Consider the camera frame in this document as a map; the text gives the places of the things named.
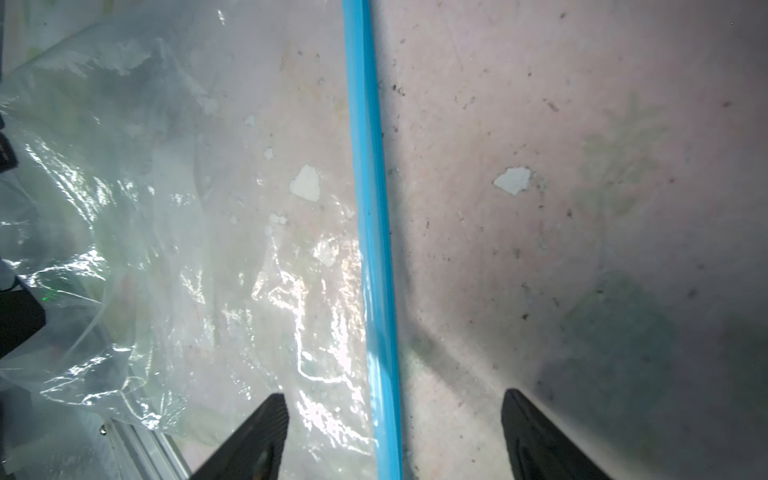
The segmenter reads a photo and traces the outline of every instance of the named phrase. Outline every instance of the blue strip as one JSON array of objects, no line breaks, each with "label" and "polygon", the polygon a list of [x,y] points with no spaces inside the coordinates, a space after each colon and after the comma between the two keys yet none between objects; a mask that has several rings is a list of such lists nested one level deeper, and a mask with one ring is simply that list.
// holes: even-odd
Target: blue strip
[{"label": "blue strip", "polygon": [[376,465],[379,480],[400,480],[402,438],[395,290],[371,11],[368,0],[343,0],[343,3]]}]

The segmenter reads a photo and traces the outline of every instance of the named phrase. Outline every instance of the plastic bag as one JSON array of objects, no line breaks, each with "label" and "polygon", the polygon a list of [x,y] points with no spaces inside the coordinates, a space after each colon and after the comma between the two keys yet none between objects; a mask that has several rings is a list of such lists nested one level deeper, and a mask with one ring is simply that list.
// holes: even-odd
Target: plastic bag
[{"label": "plastic bag", "polygon": [[148,3],[0,84],[0,375],[208,445],[284,391],[282,475],[373,477],[341,4]]}]

